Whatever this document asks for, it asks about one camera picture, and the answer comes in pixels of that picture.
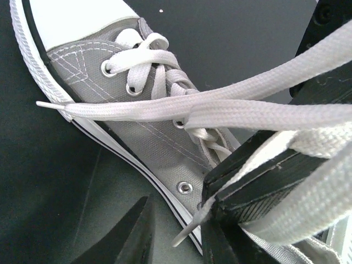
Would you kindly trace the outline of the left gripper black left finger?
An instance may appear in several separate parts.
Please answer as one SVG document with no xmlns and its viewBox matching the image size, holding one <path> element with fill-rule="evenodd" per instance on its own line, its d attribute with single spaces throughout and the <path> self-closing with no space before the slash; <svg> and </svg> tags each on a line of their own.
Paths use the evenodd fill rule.
<svg viewBox="0 0 352 264">
<path fill-rule="evenodd" d="M 143 196 L 100 241 L 72 263 L 152 263 L 155 230 L 154 198 Z"/>
</svg>

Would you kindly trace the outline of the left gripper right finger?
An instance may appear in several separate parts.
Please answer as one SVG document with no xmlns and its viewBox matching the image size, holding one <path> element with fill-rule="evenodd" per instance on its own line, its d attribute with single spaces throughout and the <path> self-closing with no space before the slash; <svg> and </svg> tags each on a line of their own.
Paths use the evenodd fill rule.
<svg viewBox="0 0 352 264">
<path fill-rule="evenodd" d="M 205 263 L 329 263 L 330 251 L 320 238 L 290 246 L 277 246 L 250 237 L 240 223 L 266 215 L 324 162 L 294 150 L 286 150 L 239 181 L 220 190 L 273 133 L 261 131 L 245 142 L 204 180 L 202 198 L 215 196 L 210 219 L 202 224 Z"/>
</svg>

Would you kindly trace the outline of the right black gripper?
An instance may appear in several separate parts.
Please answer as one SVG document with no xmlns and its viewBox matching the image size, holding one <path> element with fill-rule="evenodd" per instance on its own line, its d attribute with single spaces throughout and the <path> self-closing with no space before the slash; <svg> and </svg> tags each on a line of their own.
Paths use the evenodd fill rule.
<svg viewBox="0 0 352 264">
<path fill-rule="evenodd" d="M 291 105 L 351 104 L 351 62 L 333 63 L 341 49 L 334 42 L 319 43 L 338 28 L 351 21 L 351 1 L 318 1 L 300 42 L 296 55 L 318 44 L 314 66 L 324 64 L 329 69 L 289 89 Z"/>
</svg>

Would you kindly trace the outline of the grey sneaker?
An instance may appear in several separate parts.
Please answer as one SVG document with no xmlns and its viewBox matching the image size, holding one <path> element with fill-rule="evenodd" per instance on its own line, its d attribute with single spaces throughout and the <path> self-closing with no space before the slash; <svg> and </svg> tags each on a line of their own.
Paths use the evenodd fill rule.
<svg viewBox="0 0 352 264">
<path fill-rule="evenodd" d="M 240 223 L 250 237 L 290 246 L 313 237 L 329 263 L 351 263 L 351 104 L 290 104 L 289 89 L 328 66 L 318 44 L 264 73 L 200 91 L 169 50 L 124 1 L 10 1 L 15 38 L 47 101 L 85 135 L 137 169 L 203 255 L 201 226 L 215 196 L 206 176 L 261 131 L 273 133 L 220 190 L 286 150 L 323 158 L 262 218 Z M 351 62 L 351 21 L 319 43 Z"/>
</svg>

